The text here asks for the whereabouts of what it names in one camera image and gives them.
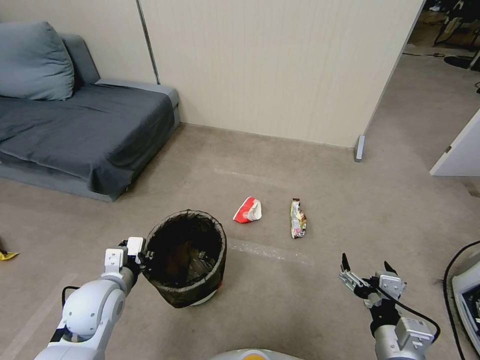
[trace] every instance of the black cable on floor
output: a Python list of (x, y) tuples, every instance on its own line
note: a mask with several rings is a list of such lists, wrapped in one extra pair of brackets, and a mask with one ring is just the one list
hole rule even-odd
[(61, 308), (63, 309), (65, 306), (65, 293), (67, 292), (68, 289), (72, 290), (77, 290), (80, 289), (78, 286), (65, 286), (63, 290), (61, 291)]
[(446, 306), (446, 311), (448, 313), (448, 319), (450, 320), (450, 325), (451, 325), (451, 330), (453, 331), (453, 337), (455, 339), (455, 344), (456, 348), (458, 349), (458, 354), (460, 355), (461, 360), (465, 360), (464, 352), (462, 351), (462, 346), (460, 344), (460, 338), (459, 338), (459, 333), (457, 332), (457, 327), (455, 326), (455, 320), (454, 316), (452, 314), (452, 309), (450, 308), (450, 302), (449, 302), (449, 294), (447, 292), (447, 279), (449, 277), (449, 272), (454, 264), (455, 260), (467, 249), (471, 248), (472, 246), (480, 244), (480, 240), (474, 241), (468, 245), (465, 245), (462, 247), (456, 254), (455, 256), (451, 259), (450, 263), (445, 269), (445, 274), (443, 275), (443, 299), (445, 300), (445, 306)]
[(383, 295), (385, 295), (387, 298), (389, 298), (390, 300), (392, 300), (395, 304), (397, 304), (399, 307), (401, 308), (404, 308), (405, 310), (407, 310), (408, 312), (414, 314), (414, 315), (417, 315), (418, 317), (424, 319), (424, 320), (427, 320), (429, 323), (431, 323), (433, 326), (435, 326), (435, 334), (433, 335), (433, 340), (431, 341), (431, 343), (433, 344), (435, 341), (437, 341), (437, 339), (439, 338), (440, 336), (440, 332), (441, 332), (441, 329), (440, 329), (440, 325), (435, 321), (435, 320), (432, 320), (431, 318), (429, 318), (428, 316), (422, 314), (421, 312), (418, 312), (416, 310), (413, 310), (411, 307), (408, 307), (407, 305), (404, 305), (402, 304), (400, 301), (398, 301), (397, 299), (395, 299), (393, 296), (391, 296), (389, 293), (387, 293), (386, 291), (384, 291), (382, 288), (380, 288), (379, 286), (375, 286), (375, 288), (380, 291)]
[(441, 52), (434, 52), (433, 54), (415, 54), (412, 52), (402, 52), (403, 55), (410, 55), (410, 56), (427, 56), (431, 58), (444, 58), (445, 54), (442, 54)]

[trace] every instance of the sofa armrest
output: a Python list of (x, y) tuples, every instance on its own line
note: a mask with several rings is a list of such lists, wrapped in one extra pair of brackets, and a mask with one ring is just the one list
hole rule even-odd
[(110, 80), (110, 79), (100, 79), (95, 83), (95, 85), (113, 85), (113, 86), (121, 86), (126, 88), (147, 90), (155, 93), (162, 93), (167, 95), (170, 98), (171, 105), (173, 106), (174, 109), (179, 104), (179, 93), (173, 87), (151, 84), (147, 82)]
[(94, 84), (100, 79), (99, 72), (95, 67), (90, 52), (81, 36), (73, 34), (60, 34), (63, 44), (70, 55), (75, 77), (80, 80), (81, 85)]

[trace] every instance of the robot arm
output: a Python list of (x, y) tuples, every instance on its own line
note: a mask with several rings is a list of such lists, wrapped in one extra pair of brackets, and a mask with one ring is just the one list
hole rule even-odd
[(362, 279), (351, 272), (347, 256), (343, 254), (339, 278), (355, 295), (363, 299), (370, 310), (370, 331), (375, 338), (378, 360), (424, 360), (425, 351), (436, 337), (423, 320), (399, 314), (396, 301), (407, 283), (402, 281), (386, 261), (384, 266), (385, 271), (377, 271), (370, 279)]
[(126, 246), (105, 251), (105, 270), (98, 280), (75, 290), (66, 300), (60, 323), (35, 360), (104, 360), (125, 298), (140, 273), (138, 255), (145, 239), (130, 237)]

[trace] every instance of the sofa cushion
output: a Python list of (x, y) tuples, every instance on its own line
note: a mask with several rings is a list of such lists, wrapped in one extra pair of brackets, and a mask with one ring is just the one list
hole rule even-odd
[(31, 100), (72, 96), (72, 60), (48, 22), (0, 23), (0, 49), (0, 96)]
[(172, 102), (159, 92), (85, 85), (65, 101), (0, 97), (0, 163), (55, 170), (112, 194), (132, 182), (174, 127)]

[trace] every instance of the door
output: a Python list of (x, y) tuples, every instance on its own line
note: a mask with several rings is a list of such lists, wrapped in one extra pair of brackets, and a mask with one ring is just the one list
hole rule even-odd
[(480, 177), (480, 109), (431, 168), (430, 174)]

